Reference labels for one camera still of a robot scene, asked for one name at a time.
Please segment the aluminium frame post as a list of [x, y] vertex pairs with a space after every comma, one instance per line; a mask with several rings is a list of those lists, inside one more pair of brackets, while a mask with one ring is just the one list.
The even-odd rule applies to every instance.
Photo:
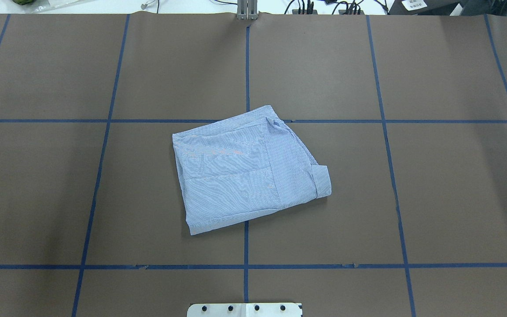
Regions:
[[257, 0], [237, 0], [237, 19], [257, 20], [259, 17], [257, 4]]

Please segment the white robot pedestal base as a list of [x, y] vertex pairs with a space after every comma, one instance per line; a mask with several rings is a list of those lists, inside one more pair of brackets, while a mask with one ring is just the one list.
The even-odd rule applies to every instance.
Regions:
[[302, 317], [301, 303], [196, 303], [190, 305], [187, 317]]

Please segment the light blue striped shirt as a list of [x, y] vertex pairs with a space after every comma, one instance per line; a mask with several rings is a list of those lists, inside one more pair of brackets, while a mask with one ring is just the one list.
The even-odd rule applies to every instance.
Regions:
[[271, 106], [173, 134], [172, 141], [193, 236], [332, 193], [328, 167]]

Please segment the green cloth bundle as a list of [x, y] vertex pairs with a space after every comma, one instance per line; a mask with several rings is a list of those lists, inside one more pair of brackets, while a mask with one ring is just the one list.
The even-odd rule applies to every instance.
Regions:
[[24, 6], [24, 5], [30, 5], [36, 2], [36, 0], [12, 0], [16, 5]]

